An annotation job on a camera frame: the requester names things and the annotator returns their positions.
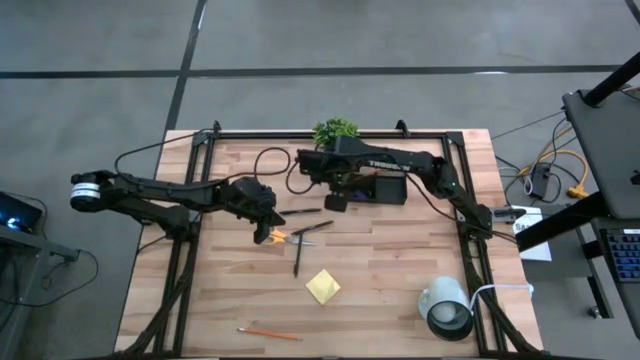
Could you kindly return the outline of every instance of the wooden table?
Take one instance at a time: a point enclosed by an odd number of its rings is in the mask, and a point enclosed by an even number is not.
[[[462,131],[478,202],[487,206],[504,205],[489,132]],[[188,133],[190,131],[170,131],[167,139]],[[442,153],[441,144],[435,140],[366,142],[429,151],[435,155]],[[190,139],[185,139],[164,147],[158,179],[184,182],[190,143]],[[306,140],[218,140],[211,178],[252,171],[258,152],[269,146],[284,147],[291,154],[295,154],[297,148],[313,147]],[[281,169],[285,160],[282,153],[269,152],[262,157],[259,169],[265,172]],[[306,195],[293,195],[286,190],[284,178],[284,175],[260,177],[262,183],[276,192],[278,210],[323,206],[328,192],[326,185],[316,186]],[[296,170],[291,177],[292,188],[304,189],[308,184],[308,177]],[[433,201],[442,211],[453,213],[447,201]],[[335,221],[332,226],[305,237],[316,246],[303,249],[297,279],[292,275],[295,246],[255,245],[252,241],[254,225],[248,221],[237,220],[225,212],[204,216],[184,356],[477,354],[473,334],[460,342],[440,340],[431,333],[418,312],[418,296],[434,277],[455,277],[465,290],[466,282],[454,223],[433,211],[411,184],[408,184],[408,199],[404,206],[350,203],[346,213],[323,210],[320,215],[297,215],[286,219],[287,224],[279,228],[284,232],[328,219]],[[496,229],[511,231],[506,225],[498,225]],[[147,228],[141,245],[160,235],[159,228]],[[170,250],[171,242],[162,241],[137,257],[116,342],[117,350],[131,344],[158,309]],[[514,244],[493,238],[488,241],[488,253],[496,283],[526,283]],[[319,305],[305,288],[305,284],[322,269],[342,286],[325,306]],[[528,291],[499,289],[497,294],[500,305],[515,326],[530,343],[542,348]],[[495,349],[486,309],[483,316],[490,348]],[[236,331],[238,327],[293,334],[304,340],[243,334]],[[170,322],[169,339],[173,338],[173,328]]]

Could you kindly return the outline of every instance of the sticky note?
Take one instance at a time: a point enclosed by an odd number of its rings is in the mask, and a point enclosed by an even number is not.
[[[307,283],[307,289],[321,305],[324,305],[340,290],[340,284],[329,275],[327,270],[322,269],[318,275]]]

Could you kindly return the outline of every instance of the potted plant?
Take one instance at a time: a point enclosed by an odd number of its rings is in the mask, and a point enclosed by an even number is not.
[[[313,127],[313,141],[325,150],[331,149],[338,136],[358,136],[358,125],[343,118],[332,118]]]

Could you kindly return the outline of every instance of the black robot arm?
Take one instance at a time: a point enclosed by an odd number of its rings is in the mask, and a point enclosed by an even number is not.
[[[313,183],[328,183],[332,195],[326,204],[339,203],[341,194],[349,186],[351,174],[361,167],[371,167],[391,171],[402,171],[417,175],[425,188],[438,199],[447,199],[464,216],[463,222],[470,225],[469,231],[475,236],[491,236],[491,211],[475,200],[458,181],[453,164],[444,158],[428,152],[411,152],[386,147],[367,145],[362,140],[341,136],[331,151],[298,150],[300,172],[309,175]]]
[[[232,183],[217,180],[209,183],[177,184],[114,174],[101,170],[71,177],[71,207],[81,212],[112,210],[129,215],[140,223],[154,222],[167,237],[189,235],[189,210],[209,213],[225,210],[257,224],[253,241],[261,243],[270,227],[284,225],[274,211],[276,195],[255,178],[242,177]],[[164,207],[149,200],[178,203]]]

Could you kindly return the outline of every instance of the concrete floor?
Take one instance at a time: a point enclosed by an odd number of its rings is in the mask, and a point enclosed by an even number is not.
[[[179,69],[196,3],[3,0],[0,72]],[[209,0],[192,68],[615,65],[639,48],[640,25],[622,0]],[[414,128],[498,134],[558,111],[562,94],[606,75],[192,78],[176,127],[198,129],[217,119],[228,129],[309,128],[339,115],[362,128],[404,119]],[[0,80],[0,151],[10,154],[0,158],[0,189],[41,198],[50,209],[50,239],[100,261],[93,284],[32,312],[22,358],[112,350],[140,227],[117,214],[73,211],[69,178],[111,169],[118,154],[160,140],[175,87],[175,78]],[[517,165],[530,162],[559,120],[496,140],[496,153]],[[569,148],[580,151],[577,142]],[[123,167],[152,176],[157,156],[149,150]],[[581,174],[573,158],[559,157],[558,164]],[[587,191],[595,190],[589,177]],[[529,202],[515,188],[510,196]],[[552,353],[629,359],[640,352],[601,265],[615,319],[585,317],[593,304],[586,281],[534,284]],[[61,270],[42,299],[92,271],[86,259]]]

